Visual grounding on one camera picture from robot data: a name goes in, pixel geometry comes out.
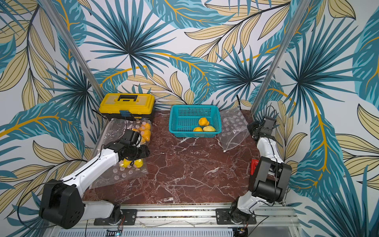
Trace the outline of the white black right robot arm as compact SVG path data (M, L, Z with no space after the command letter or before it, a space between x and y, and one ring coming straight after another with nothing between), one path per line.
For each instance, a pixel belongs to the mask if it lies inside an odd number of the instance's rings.
M248 222L255 209L261 205L272 206L281 202L288 188L292 168L279 154L272 136L276 119L264 117L262 122L252 122L247 128L257 141L259 160L252 160L249 188L231 205L229 219L235 224Z

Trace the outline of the clear zip-top bag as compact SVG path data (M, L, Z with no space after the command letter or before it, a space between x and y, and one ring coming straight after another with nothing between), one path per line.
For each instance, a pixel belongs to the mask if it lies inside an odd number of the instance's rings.
M236 148L249 136L247 120L238 108L220 112L222 131L216 135L224 153Z

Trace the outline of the yellow fruit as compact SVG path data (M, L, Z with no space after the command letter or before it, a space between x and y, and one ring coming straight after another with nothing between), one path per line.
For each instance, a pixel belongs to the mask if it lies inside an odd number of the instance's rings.
M196 127L193 132L203 132L203 129L201 127Z

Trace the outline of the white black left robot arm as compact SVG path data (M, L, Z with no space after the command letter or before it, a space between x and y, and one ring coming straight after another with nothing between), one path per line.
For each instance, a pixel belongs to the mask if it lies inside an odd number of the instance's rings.
M141 141L139 132L127 129L120 139L106 144L96 157L78 170L61 180L45 183L39 217L64 229L90 219L119 224L122 220L120 205L109 201L83 201L82 198L90 185L109 168L124 159L134 162L148 157L150 151Z

